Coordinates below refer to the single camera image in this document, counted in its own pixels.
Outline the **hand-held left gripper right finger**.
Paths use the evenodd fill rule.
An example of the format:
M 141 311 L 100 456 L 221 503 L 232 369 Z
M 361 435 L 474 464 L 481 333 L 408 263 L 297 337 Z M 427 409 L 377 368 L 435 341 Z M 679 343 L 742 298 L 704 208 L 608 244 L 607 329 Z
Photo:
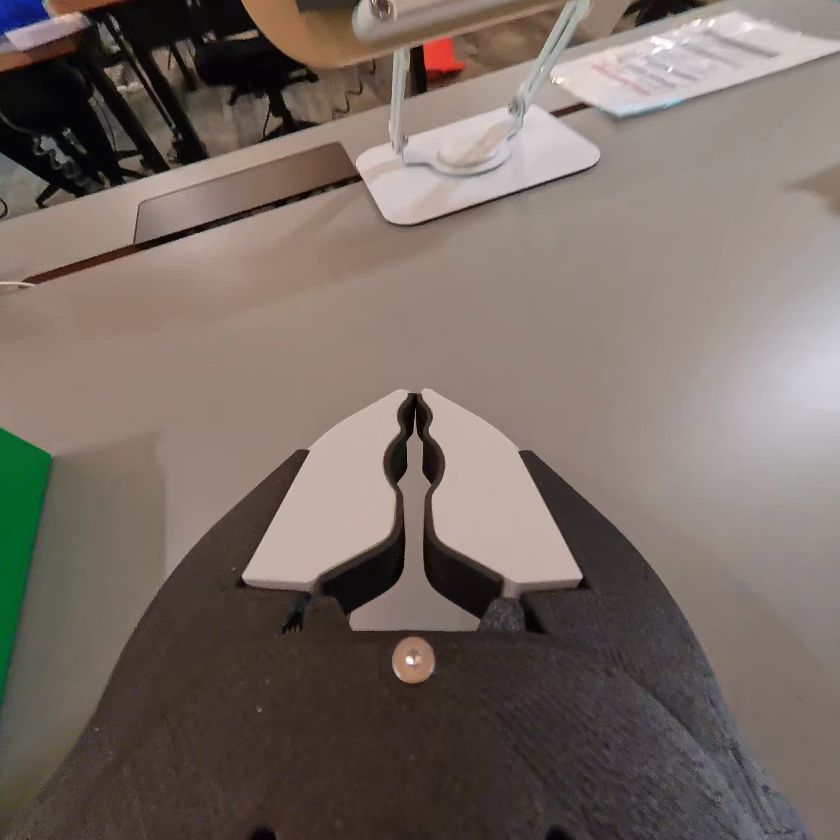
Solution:
M 447 397 L 417 396 L 423 442 L 423 565 L 438 594 L 481 618 L 496 599 L 578 587 L 579 564 L 523 453 Z

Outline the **white desk stand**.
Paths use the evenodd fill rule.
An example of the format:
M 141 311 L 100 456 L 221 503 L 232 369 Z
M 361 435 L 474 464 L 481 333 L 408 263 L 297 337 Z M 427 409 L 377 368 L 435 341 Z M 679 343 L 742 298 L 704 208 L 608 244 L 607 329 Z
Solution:
M 393 42 L 389 143 L 355 166 L 384 220 L 414 226 L 591 169 L 601 153 L 533 103 L 591 2 L 566 2 L 526 80 L 505 108 L 451 122 L 411 139 L 403 131 L 410 45 L 424 31 L 494 24 L 505 2 L 358 2 L 353 33 L 368 45 Z

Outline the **black office chair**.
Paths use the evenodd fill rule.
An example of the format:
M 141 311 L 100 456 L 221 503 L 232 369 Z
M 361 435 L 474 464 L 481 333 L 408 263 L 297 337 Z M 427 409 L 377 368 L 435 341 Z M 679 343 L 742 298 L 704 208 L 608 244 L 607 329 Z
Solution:
M 83 66 L 58 58 L 1 76 L 2 156 L 45 183 L 45 208 L 58 193 L 82 197 L 125 183 L 125 172 L 92 104 Z
M 287 56 L 263 35 L 198 41 L 194 66 L 200 80 L 214 88 L 230 88 L 229 105 L 245 94 L 267 97 L 261 141 L 314 128 L 317 122 L 294 117 L 284 90 L 299 82 L 315 83 L 314 71 Z

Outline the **tan curved board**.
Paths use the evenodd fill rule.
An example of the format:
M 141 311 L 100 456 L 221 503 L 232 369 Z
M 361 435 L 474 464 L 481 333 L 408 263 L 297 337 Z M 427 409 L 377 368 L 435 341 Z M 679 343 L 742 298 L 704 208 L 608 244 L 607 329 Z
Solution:
M 629 1 L 244 2 L 274 46 L 313 69 L 361 65 L 399 51 L 409 54 L 445 39 L 560 9 L 557 30 L 540 59 L 551 70 L 578 28 L 586 39 L 609 35 Z

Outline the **green plastic bin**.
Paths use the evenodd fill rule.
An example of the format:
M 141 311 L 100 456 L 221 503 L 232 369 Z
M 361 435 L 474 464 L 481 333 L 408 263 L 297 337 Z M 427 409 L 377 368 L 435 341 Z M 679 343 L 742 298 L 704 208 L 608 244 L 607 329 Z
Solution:
M 1 697 L 5 697 L 51 463 L 44 450 L 1 431 Z

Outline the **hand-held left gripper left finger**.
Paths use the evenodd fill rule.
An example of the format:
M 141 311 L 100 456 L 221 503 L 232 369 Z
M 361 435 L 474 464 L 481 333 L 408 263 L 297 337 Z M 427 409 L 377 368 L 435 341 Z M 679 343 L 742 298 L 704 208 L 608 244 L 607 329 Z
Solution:
M 250 587 L 325 595 L 346 614 L 399 581 L 416 395 L 396 390 L 346 417 L 305 454 L 242 573 Z

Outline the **wooden table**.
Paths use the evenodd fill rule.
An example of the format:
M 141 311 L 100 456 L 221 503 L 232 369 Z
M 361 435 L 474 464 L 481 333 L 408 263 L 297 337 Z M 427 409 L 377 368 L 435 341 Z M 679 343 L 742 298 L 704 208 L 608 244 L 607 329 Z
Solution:
M 20 48 L 2 35 L 2 72 L 35 67 L 51 60 L 74 58 L 87 72 L 94 89 L 128 135 L 133 151 L 147 170 L 162 173 L 169 170 L 168 159 L 152 141 L 141 121 L 97 58 L 97 25 L 102 25 L 118 47 L 118 57 L 127 62 L 140 80 L 147 97 L 155 105 L 171 132 L 171 152 L 175 162 L 189 165 L 208 158 L 207 148 L 183 108 L 175 90 L 161 69 L 155 51 L 167 49 L 175 59 L 186 87 L 196 89 L 196 79 L 179 51 L 181 41 L 195 38 L 190 19 L 193 2 L 43 2 L 51 19 L 80 15 L 81 28 L 48 35 L 42 44 L 26 44 Z

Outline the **orange traffic cone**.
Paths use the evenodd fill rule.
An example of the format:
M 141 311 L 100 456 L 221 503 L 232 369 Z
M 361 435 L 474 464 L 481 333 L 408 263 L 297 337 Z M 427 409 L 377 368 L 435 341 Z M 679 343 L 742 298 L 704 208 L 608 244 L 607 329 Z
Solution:
M 466 63 L 455 53 L 452 37 L 438 38 L 423 43 L 423 64 L 427 77 L 437 79 L 462 72 Z

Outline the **grey desk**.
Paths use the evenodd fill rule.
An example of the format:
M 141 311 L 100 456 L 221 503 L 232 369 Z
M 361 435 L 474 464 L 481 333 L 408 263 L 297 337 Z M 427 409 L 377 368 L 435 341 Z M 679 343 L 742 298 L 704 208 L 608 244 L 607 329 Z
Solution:
M 294 450 L 430 387 L 671 590 L 838 838 L 838 56 L 614 120 L 590 171 L 418 227 L 361 183 L 2 296 L 2 428 L 54 457 L 2 834 L 168 573 Z

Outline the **clear plastic document sleeve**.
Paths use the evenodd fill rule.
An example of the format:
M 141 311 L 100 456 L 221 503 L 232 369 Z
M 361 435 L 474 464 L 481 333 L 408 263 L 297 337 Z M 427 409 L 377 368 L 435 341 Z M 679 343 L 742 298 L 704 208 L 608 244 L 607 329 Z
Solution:
M 836 39 L 730 12 L 565 61 L 553 69 L 551 80 L 581 102 L 624 119 L 790 70 L 838 50 Z

